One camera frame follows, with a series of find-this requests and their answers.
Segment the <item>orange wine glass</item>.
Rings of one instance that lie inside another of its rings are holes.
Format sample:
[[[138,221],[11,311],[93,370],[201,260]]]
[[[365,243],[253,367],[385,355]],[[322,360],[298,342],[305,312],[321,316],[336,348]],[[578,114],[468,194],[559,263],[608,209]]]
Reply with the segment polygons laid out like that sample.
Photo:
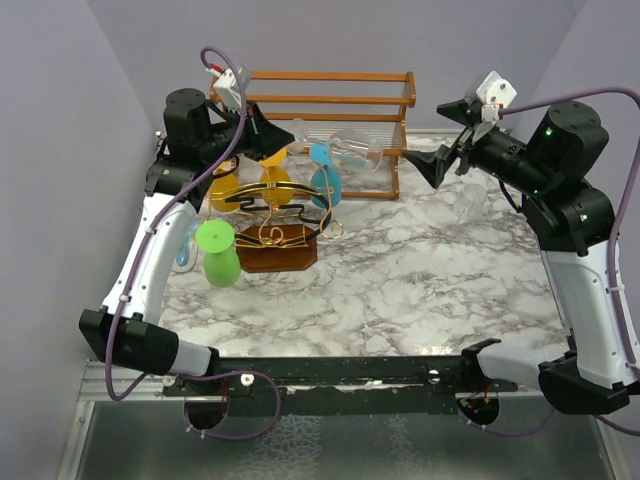
[[[227,201],[229,193],[240,186],[237,178],[238,166],[239,158],[234,157],[223,162],[214,171],[213,181],[207,193],[210,210],[227,213],[239,208],[239,202]]]
[[[277,182],[290,182],[291,178],[287,171],[282,167],[282,163],[286,160],[287,149],[282,148],[274,155],[259,161],[263,172],[260,182],[265,184]],[[261,192],[262,198],[266,204],[280,207],[288,204],[293,198],[293,192],[286,188],[267,188]]]

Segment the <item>blue plastic wine glass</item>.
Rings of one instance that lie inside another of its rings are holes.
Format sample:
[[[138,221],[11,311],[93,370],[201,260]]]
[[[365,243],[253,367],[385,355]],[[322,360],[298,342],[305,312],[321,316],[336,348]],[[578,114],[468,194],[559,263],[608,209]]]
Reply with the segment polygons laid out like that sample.
[[[332,166],[328,147],[324,144],[312,144],[309,156],[317,166],[310,185],[336,207],[342,200],[342,181],[338,171]]]

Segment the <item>gold wire wine glass rack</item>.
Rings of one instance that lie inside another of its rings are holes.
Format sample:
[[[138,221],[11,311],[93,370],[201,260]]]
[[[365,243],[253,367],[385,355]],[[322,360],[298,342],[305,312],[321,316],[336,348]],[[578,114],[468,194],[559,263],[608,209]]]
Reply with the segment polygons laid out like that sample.
[[[207,215],[218,212],[231,216],[235,251],[246,273],[306,270],[318,260],[321,238],[337,240],[344,234],[342,224],[333,218],[330,201],[310,182],[290,178],[290,182],[270,184],[261,183],[260,178],[245,184],[238,179],[240,186],[227,197],[227,201],[240,203],[232,212],[210,210],[208,195],[205,196]],[[288,204],[274,207],[263,200],[263,190],[277,187],[293,192]]]

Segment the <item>clear glass cup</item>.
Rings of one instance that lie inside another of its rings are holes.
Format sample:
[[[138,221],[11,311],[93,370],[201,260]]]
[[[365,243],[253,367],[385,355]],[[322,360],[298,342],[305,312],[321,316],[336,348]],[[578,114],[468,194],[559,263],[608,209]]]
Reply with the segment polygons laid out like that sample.
[[[296,118],[289,125],[294,141],[288,145],[290,153],[301,153],[309,147],[308,154],[319,166],[335,166],[358,172],[376,171],[384,158],[383,146],[373,137],[354,129],[334,132],[328,139],[313,137],[307,123]]]

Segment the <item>green plastic wine glass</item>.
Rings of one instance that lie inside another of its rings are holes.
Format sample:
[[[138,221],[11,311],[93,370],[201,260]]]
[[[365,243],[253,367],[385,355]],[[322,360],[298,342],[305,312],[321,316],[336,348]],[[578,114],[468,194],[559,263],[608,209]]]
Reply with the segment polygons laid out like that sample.
[[[203,269],[207,281],[219,288],[234,285],[240,277],[241,266],[235,251],[235,231],[224,220],[202,223],[195,234],[198,247],[204,252]]]

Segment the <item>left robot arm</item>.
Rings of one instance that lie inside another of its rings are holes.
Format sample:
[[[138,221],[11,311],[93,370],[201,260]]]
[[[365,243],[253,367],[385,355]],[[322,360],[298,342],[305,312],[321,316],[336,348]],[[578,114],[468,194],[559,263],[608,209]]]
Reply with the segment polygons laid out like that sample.
[[[147,374],[186,375],[189,386],[202,395],[220,385],[217,352],[160,326],[169,273],[218,166],[237,155],[262,160],[294,139],[246,97],[238,110],[222,110],[218,123],[210,119],[212,105],[193,88],[167,96],[165,136],[146,173],[135,238],[101,306],[84,310],[79,319],[79,329],[100,361]]]

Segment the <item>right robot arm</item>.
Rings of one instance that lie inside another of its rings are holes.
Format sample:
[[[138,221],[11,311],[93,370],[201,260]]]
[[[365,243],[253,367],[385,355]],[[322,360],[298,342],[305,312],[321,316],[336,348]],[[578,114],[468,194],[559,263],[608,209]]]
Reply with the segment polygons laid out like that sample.
[[[613,413],[639,391],[639,345],[617,267],[619,210],[586,178],[608,132],[597,112],[575,99],[550,102],[527,142],[497,126],[480,134],[481,109],[466,99],[440,104],[438,113],[462,133],[450,146],[405,158],[433,187],[449,170],[477,168],[522,195],[568,347],[479,342],[462,351],[461,383],[481,391],[505,380],[541,391],[564,414]]]

